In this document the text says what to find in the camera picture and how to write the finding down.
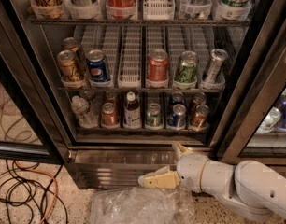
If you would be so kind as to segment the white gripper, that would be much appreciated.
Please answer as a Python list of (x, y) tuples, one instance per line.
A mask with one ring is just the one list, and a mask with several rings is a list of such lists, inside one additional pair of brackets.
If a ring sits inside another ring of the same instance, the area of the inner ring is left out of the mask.
[(171, 171), (169, 166), (165, 166), (155, 172), (142, 175), (138, 179), (138, 184), (148, 189), (174, 189), (181, 184), (190, 191), (200, 193), (202, 173), (209, 158), (192, 153), (179, 142), (174, 142), (172, 148), (178, 159), (177, 171)]

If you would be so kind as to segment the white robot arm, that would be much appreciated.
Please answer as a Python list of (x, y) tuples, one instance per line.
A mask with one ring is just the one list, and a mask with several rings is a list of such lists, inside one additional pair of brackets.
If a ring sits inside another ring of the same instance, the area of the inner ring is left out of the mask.
[(214, 161), (203, 154), (173, 143), (177, 168), (168, 166), (138, 179), (144, 188), (173, 189), (183, 186), (195, 193), (204, 192), (242, 217), (265, 222), (274, 213), (286, 219), (286, 178), (258, 161), (238, 165)]

